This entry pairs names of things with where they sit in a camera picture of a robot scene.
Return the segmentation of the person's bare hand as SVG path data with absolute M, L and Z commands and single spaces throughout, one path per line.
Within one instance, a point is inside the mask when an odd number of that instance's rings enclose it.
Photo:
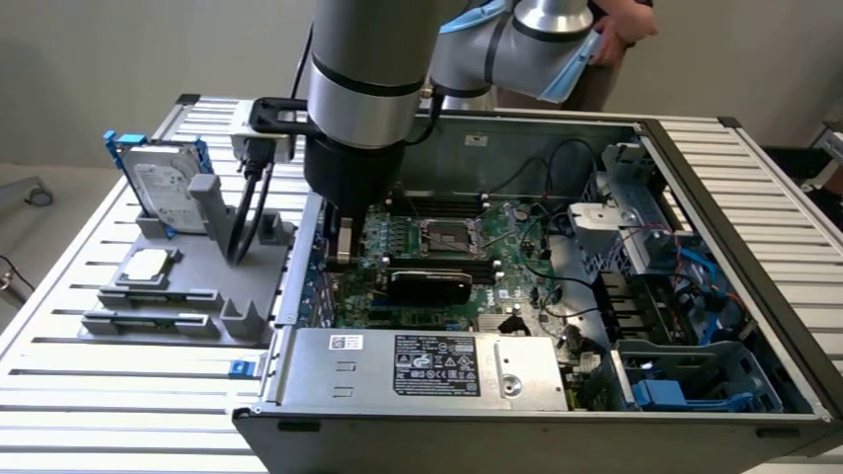
M 593 4 L 605 15 L 593 27 L 600 34 L 600 45 L 589 63 L 614 66 L 626 48 L 657 33 L 653 8 L 632 0 L 594 1 Z

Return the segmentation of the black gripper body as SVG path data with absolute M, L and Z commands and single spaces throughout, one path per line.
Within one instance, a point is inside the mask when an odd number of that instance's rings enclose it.
M 377 149 L 347 146 L 326 135 L 305 140 L 303 177 L 342 217 L 359 218 L 397 181 L 405 142 Z

